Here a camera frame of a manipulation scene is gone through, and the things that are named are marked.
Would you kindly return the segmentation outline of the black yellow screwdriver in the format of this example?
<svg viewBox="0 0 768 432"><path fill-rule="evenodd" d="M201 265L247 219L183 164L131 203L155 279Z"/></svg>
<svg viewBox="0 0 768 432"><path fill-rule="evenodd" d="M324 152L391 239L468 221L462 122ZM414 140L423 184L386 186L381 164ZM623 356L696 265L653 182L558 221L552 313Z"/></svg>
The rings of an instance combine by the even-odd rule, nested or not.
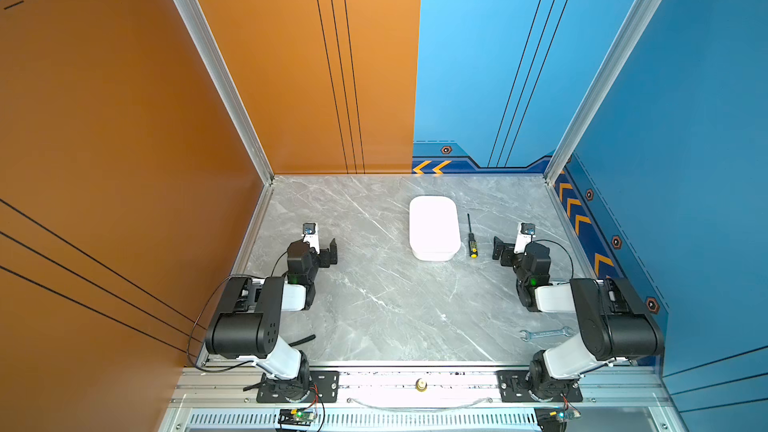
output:
<svg viewBox="0 0 768 432"><path fill-rule="evenodd" d="M474 232L472 230L470 214L467 214L467 223L468 223L468 249L469 249L469 256L471 258L477 258L478 255L479 255L478 245L477 245L477 240L476 240L475 234L474 234Z"/></svg>

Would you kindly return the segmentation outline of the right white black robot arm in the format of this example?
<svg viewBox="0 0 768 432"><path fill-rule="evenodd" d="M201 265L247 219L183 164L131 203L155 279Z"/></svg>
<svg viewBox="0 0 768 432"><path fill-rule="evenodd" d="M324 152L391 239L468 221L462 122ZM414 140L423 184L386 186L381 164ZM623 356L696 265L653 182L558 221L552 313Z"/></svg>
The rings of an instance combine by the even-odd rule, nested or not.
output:
<svg viewBox="0 0 768 432"><path fill-rule="evenodd" d="M492 258L513 269L522 306L534 313L566 313L578 328L560 345L536 352L528 370L499 372L502 399L563 402L577 397L586 374L623 360L660 356L664 337L629 280L571 278L551 282L549 248L539 241L496 237Z"/></svg>

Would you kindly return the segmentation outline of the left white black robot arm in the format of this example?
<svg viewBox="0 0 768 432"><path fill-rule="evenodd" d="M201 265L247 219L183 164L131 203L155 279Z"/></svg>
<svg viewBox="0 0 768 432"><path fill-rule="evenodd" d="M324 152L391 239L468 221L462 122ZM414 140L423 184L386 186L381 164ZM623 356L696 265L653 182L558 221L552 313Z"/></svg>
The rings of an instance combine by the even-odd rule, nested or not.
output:
<svg viewBox="0 0 768 432"><path fill-rule="evenodd" d="M287 271L281 276L260 283L251 276L228 279L205 336L210 354L263 372L259 382L244 390L256 390L264 403L301 402L318 396L306 354L280 336L281 315L311 308L319 270L338 263L337 243L332 240L317 250L305 241L295 241L286 257Z"/></svg>

